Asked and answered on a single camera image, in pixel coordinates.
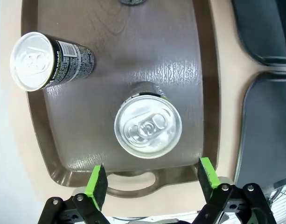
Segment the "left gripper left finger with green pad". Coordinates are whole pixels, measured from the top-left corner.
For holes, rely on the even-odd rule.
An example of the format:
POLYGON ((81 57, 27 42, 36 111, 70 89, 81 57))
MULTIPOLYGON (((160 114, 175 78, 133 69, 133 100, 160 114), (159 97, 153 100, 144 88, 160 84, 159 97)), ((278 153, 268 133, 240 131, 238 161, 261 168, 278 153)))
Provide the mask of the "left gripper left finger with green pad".
POLYGON ((49 198, 39 218, 40 224, 108 224, 102 206, 108 188, 103 165, 96 165, 84 193, 77 193, 67 200, 49 198))

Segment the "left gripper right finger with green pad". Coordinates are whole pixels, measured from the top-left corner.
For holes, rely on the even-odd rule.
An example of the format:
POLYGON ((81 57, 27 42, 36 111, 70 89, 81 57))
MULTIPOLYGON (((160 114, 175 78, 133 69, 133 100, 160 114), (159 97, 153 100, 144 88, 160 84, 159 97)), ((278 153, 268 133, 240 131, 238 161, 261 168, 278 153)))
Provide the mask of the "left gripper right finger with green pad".
POLYGON ((234 213, 242 224, 273 223, 273 213, 258 184, 248 183, 238 188, 221 182, 208 157, 199 158, 197 177, 206 204, 195 224, 219 224, 225 213, 234 213))

